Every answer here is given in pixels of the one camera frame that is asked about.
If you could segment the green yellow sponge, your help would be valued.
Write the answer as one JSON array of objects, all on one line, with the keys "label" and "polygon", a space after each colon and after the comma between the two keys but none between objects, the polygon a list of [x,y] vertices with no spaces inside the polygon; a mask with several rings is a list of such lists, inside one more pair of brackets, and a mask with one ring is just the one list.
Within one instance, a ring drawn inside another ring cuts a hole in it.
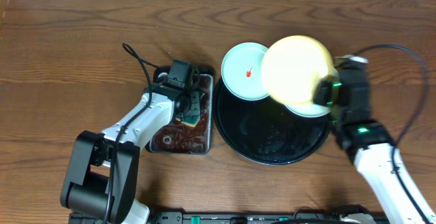
[{"label": "green yellow sponge", "polygon": [[204,96],[202,91],[192,91],[189,94],[189,107],[184,111],[176,115],[176,120],[182,124],[195,127],[200,121],[202,113],[201,100]]}]

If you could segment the light green plate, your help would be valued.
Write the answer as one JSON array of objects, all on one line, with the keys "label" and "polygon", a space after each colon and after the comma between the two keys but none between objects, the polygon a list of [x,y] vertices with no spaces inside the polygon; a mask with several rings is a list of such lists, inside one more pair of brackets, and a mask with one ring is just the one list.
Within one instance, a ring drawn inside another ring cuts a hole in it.
[{"label": "light green plate", "polygon": [[331,112],[331,109],[327,106],[321,106],[313,103],[290,105],[285,104],[285,107],[292,113],[305,118],[317,118],[325,116]]}]

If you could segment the yellow plate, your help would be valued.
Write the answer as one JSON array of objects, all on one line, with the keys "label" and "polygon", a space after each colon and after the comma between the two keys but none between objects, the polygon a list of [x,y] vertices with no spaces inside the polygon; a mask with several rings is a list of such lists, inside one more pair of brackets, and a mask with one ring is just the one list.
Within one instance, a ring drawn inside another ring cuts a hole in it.
[{"label": "yellow plate", "polygon": [[312,37],[293,35],[275,42],[261,63],[262,86],[279,103],[313,101],[318,84],[333,73],[327,48]]}]

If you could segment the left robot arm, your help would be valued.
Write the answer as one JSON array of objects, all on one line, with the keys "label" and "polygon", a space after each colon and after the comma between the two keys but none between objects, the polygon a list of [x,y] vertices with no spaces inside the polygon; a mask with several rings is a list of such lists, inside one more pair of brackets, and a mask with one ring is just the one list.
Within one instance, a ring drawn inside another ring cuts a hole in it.
[{"label": "left robot arm", "polygon": [[153,83],[119,122],[74,142],[61,190],[62,207],[102,223],[146,223],[149,208],[135,199],[141,150],[163,127],[201,115],[199,84]]}]

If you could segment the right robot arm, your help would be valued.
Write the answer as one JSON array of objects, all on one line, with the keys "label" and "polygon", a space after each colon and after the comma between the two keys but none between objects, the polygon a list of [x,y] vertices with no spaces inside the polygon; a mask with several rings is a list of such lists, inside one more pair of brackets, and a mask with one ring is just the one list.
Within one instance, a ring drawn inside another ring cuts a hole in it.
[{"label": "right robot arm", "polygon": [[435,213],[417,188],[387,129],[372,117],[365,71],[341,70],[315,84],[313,102],[330,108],[333,133],[367,181],[390,223],[434,223]]}]

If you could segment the rectangular black soapy tray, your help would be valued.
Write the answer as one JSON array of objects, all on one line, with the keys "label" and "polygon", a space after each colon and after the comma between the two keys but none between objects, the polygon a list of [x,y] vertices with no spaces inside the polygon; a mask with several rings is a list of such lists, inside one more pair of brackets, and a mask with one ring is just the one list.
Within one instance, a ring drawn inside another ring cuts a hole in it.
[{"label": "rectangular black soapy tray", "polygon": [[180,153],[203,155],[211,148],[212,104],[215,72],[211,67],[200,68],[200,89],[202,113],[195,127],[182,124],[178,120],[162,127],[146,145],[150,153]]}]

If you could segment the round black tray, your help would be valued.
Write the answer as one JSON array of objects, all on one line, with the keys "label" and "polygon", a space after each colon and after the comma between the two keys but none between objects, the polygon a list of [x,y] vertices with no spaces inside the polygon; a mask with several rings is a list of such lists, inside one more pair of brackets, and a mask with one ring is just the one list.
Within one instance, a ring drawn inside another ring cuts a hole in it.
[{"label": "round black tray", "polygon": [[246,101],[234,96],[219,79],[213,100],[215,124],[224,141],[256,163],[286,165],[312,155],[326,140],[325,116],[305,118],[269,96]]}]

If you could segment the light blue plate left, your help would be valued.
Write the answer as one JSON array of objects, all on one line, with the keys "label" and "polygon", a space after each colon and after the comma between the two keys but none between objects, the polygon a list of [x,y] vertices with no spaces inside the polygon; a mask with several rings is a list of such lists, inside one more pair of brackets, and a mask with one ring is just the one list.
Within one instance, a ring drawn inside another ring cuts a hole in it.
[{"label": "light blue plate left", "polygon": [[221,64],[221,78],[236,97],[257,101],[268,97],[262,86],[262,59],[268,50],[262,44],[244,42],[232,47]]}]

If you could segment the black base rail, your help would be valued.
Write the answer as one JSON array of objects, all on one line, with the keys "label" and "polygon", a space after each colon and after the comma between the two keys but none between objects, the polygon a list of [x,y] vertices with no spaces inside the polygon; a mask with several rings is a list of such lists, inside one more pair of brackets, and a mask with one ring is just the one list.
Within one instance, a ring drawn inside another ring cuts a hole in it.
[{"label": "black base rail", "polygon": [[323,214],[183,214],[182,212],[157,212],[144,224],[270,224],[270,223],[340,223],[338,218]]}]

